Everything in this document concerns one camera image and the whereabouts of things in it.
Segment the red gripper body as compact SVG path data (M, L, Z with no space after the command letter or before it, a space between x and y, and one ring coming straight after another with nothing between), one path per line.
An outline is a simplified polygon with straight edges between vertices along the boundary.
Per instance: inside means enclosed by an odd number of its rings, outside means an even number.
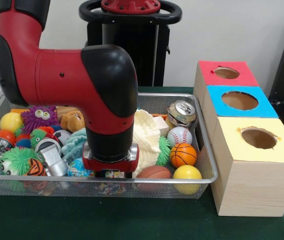
M138 166L139 153L140 149L138 144L132 144L128 153L124 157L113 162L103 162L92 155L92 151L88 144L84 144L82 148L82 161L84 167L91 171L119 171L132 173Z

